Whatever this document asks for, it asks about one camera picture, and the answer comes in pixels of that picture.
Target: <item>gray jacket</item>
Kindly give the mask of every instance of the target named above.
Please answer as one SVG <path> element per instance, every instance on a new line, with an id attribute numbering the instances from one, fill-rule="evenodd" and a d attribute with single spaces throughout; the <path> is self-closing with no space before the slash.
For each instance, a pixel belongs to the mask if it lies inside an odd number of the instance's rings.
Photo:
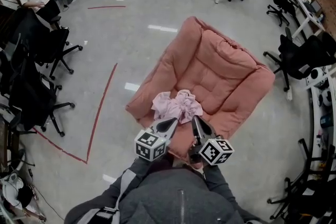
<path id="1" fill-rule="evenodd" d="M 261 220 L 240 208 L 217 166 L 205 166 L 205 179 L 187 169 L 146 176 L 150 162 L 136 160 L 136 174 L 119 203 L 120 223 L 227 223 Z M 104 193 L 71 209 L 65 224 L 74 224 L 92 209 L 114 208 L 121 177 Z"/>

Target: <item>gray floor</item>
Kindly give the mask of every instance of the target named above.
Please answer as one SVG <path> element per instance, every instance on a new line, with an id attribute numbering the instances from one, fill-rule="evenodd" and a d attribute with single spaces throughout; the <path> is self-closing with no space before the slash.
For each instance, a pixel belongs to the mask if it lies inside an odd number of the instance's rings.
<path id="1" fill-rule="evenodd" d="M 140 129 L 124 106 L 134 92 L 126 82 L 140 84 L 176 33 L 148 29 L 148 25 L 179 28 L 187 17 L 213 25 L 241 43 L 271 69 L 265 50 L 277 51 L 285 28 L 266 15 L 272 0 L 77 0 L 62 14 L 62 25 L 70 27 L 73 44 L 88 44 L 82 52 L 66 58 L 75 70 L 56 72 L 63 85 L 59 101 L 73 101 L 74 110 L 59 117 L 66 132 L 60 138 L 52 124 L 45 136 L 65 151 L 86 159 L 97 109 L 113 66 L 118 63 L 101 109 L 88 164 L 56 149 L 39 135 L 23 137 L 28 160 L 35 162 L 34 183 L 62 217 L 73 206 L 103 192 L 108 183 L 103 174 L 118 177 L 133 162 L 133 139 Z M 126 8 L 87 9 L 104 5 Z M 303 167 L 297 140 L 308 139 L 308 94 L 294 89 L 293 101 L 283 92 L 279 73 L 271 92 L 231 140 L 236 153 L 221 169 L 233 193 L 245 209 L 268 220 L 276 207 L 266 199 L 282 194 L 283 179 L 295 178 Z M 48 222 L 62 221 L 41 199 Z"/>

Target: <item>person's hand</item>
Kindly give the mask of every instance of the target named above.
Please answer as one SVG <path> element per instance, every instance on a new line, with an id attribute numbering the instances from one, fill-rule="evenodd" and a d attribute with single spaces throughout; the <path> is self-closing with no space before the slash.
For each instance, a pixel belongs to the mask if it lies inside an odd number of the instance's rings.
<path id="1" fill-rule="evenodd" d="M 38 8 L 44 8 L 46 5 L 43 2 L 38 2 L 36 7 Z"/>

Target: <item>jacket zipper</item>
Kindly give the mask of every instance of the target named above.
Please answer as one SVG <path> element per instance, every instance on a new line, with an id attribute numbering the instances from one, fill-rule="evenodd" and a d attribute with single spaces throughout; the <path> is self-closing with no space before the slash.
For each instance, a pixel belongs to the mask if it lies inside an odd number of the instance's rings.
<path id="1" fill-rule="evenodd" d="M 180 189 L 181 193 L 181 224 L 184 224 L 184 190 Z"/>

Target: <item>pink armchair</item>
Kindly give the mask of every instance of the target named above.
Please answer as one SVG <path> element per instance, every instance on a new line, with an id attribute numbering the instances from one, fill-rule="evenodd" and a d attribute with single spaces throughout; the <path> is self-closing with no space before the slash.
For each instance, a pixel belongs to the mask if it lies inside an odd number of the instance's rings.
<path id="1" fill-rule="evenodd" d="M 196 17 L 188 18 L 154 70 L 127 104 L 144 127 L 153 122 L 152 101 L 160 92 L 171 98 L 182 89 L 196 95 L 203 118 L 229 139 L 271 89 L 274 74 L 245 48 Z M 178 126 L 170 152 L 189 162 L 194 143 L 191 123 Z"/>

